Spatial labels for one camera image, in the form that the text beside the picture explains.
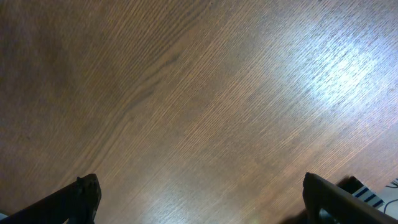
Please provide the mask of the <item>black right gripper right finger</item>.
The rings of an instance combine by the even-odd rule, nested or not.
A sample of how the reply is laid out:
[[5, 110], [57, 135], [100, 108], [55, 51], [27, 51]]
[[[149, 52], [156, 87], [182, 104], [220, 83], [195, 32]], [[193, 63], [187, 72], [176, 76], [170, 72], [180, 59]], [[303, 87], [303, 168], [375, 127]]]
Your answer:
[[397, 223], [397, 219], [309, 172], [303, 180], [303, 201], [307, 223]]

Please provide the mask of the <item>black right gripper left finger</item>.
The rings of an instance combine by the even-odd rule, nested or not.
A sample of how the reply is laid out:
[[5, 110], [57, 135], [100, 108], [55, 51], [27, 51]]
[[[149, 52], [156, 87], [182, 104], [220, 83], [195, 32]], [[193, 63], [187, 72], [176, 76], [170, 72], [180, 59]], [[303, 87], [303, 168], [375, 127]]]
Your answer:
[[1, 220], [2, 224], [94, 224], [101, 200], [96, 174], [79, 177], [68, 186]]

